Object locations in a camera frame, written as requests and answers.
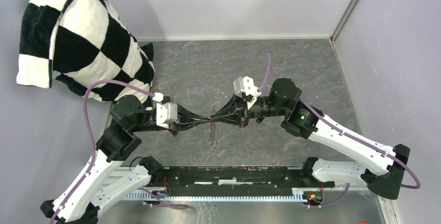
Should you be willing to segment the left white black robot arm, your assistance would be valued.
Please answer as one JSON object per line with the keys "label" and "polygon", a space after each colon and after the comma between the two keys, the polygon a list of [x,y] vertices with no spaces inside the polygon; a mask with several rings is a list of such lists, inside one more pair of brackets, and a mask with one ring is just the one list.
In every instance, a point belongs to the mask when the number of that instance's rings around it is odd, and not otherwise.
{"label": "left white black robot arm", "polygon": [[137,131],[166,130],[176,136],[180,131],[208,123],[209,117],[156,95],[154,106],[146,108],[135,96],[124,96],[111,111],[112,123],[94,143],[95,150],[71,185],[54,200],[40,206],[50,223],[97,223],[117,202],[133,191],[162,185],[170,191],[164,168],[153,157],[143,157],[138,165],[116,182],[102,187],[109,176],[140,146]]}

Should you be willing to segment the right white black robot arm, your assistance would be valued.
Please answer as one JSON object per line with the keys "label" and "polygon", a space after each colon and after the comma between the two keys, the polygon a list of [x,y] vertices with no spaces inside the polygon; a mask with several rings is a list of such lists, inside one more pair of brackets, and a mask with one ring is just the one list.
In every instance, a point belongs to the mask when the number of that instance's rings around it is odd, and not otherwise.
{"label": "right white black robot arm", "polygon": [[234,90],[230,101],[212,114],[210,121],[244,128],[250,119],[261,122],[267,117],[283,116],[281,127],[290,135],[331,147],[351,158],[350,162],[308,158],[300,173],[304,185],[349,183],[365,186],[389,200],[398,198],[410,154],[407,146],[381,144],[340,125],[302,102],[301,90],[288,78],[275,80],[268,96],[262,96],[250,77],[236,79]]}

